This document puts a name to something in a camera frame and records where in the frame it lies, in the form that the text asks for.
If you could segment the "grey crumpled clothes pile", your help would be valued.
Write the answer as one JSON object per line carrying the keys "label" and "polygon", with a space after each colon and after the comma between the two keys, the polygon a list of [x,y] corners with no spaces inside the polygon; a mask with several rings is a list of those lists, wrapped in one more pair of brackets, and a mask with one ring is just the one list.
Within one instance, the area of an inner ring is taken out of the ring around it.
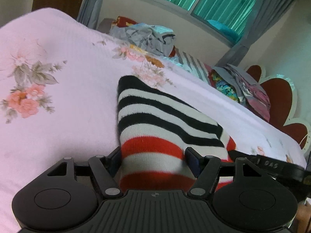
{"label": "grey crumpled clothes pile", "polygon": [[138,23],[127,27],[113,26],[109,35],[149,53],[169,57],[175,45],[175,32],[161,25]]}

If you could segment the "red heart-shaped headboard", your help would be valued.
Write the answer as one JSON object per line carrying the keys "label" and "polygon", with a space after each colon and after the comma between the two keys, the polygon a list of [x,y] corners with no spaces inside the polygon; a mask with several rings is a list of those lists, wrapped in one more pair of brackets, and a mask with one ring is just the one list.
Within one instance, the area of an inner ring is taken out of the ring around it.
{"label": "red heart-shaped headboard", "polygon": [[248,66],[246,72],[269,97],[269,123],[295,140],[306,154],[310,147],[310,122],[295,116],[298,94],[293,80],[282,74],[267,76],[265,68],[260,65]]}

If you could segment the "grey white striped cloth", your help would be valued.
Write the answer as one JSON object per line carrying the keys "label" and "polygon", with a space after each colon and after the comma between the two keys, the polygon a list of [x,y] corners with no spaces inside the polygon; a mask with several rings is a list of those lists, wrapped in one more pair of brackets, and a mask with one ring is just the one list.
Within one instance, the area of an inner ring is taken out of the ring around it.
{"label": "grey white striped cloth", "polygon": [[209,73],[211,72],[210,66],[193,57],[192,55],[178,50],[177,48],[175,61],[178,63],[178,66],[186,70],[188,73],[211,85],[209,77]]}

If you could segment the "pink floral bed sheet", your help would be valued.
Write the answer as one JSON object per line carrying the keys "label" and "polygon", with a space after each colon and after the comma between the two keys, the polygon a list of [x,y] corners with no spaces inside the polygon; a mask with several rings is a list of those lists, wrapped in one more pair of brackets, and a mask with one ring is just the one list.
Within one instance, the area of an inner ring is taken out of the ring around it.
{"label": "pink floral bed sheet", "polygon": [[117,87],[141,82],[175,96],[198,120],[227,132],[220,147],[198,152],[227,159],[235,148],[306,166],[299,144],[208,82],[167,58],[91,30],[55,9],[1,28],[1,232],[17,232],[11,202],[33,178],[71,156],[107,155],[123,144],[117,130]]}

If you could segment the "grey curtain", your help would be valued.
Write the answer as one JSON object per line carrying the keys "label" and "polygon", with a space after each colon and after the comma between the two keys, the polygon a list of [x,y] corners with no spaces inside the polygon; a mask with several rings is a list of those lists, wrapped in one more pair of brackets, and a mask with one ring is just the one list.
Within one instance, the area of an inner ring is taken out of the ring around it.
{"label": "grey curtain", "polygon": [[248,50],[289,10],[295,0],[256,0],[249,13],[244,31],[235,45],[217,62],[217,67],[226,64],[238,66]]}

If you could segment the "pink colourful clothes pile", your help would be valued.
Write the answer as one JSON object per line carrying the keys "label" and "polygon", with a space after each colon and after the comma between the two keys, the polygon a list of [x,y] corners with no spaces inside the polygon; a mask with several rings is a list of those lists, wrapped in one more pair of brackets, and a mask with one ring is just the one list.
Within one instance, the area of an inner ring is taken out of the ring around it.
{"label": "pink colourful clothes pile", "polygon": [[230,99],[246,107],[265,121],[270,120],[270,100],[266,91],[247,72],[226,64],[213,67],[210,72],[212,86]]}

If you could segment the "red black white striped sweater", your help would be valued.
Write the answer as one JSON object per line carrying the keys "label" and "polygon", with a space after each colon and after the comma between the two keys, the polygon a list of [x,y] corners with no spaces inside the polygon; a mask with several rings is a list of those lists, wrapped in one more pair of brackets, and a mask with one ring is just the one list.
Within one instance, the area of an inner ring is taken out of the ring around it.
{"label": "red black white striped sweater", "polygon": [[134,76],[121,77],[118,83],[118,131],[119,184],[124,191],[189,190],[195,176],[185,161],[188,147],[223,162],[236,149],[215,120]]}

